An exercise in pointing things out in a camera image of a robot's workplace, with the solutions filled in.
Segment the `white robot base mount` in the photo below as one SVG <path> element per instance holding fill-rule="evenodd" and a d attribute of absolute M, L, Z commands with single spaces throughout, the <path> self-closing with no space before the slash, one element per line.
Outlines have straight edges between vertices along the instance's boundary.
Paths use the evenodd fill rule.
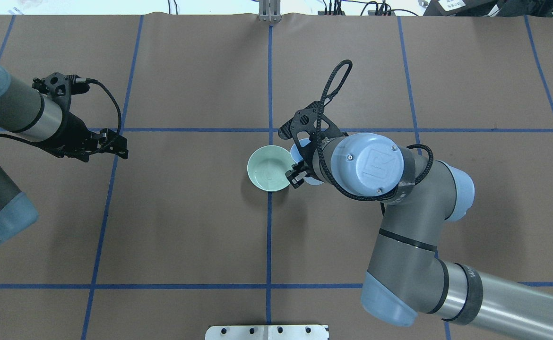
<path fill-rule="evenodd" d="M 329 340 L 327 325 L 216 325 L 207 329 L 206 340 Z"/>

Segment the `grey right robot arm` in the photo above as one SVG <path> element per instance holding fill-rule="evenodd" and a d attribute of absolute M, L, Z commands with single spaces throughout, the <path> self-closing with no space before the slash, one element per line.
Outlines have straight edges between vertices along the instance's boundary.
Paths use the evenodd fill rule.
<path fill-rule="evenodd" d="M 404 327 L 429 314 L 516 339 L 553 340 L 553 295 L 437 258 L 444 224 L 473 204 L 467 173 L 375 133 L 278 135 L 294 141 L 294 187 L 307 174 L 352 198 L 384 204 L 361 294 L 369 314 Z"/>

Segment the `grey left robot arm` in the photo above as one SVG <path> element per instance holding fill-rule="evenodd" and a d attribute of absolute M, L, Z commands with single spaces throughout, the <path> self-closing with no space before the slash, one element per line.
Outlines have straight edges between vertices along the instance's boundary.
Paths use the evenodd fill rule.
<path fill-rule="evenodd" d="M 114 105 L 117 126 L 92 131 L 71 111 L 75 95 L 98 86 Z M 87 162 L 112 153 L 128 158 L 123 114 L 114 95 L 99 80 L 54 72 L 26 83 L 0 65 L 0 140 L 40 149 L 56 158 Z M 0 166 L 0 245 L 37 222 L 32 200 Z"/>

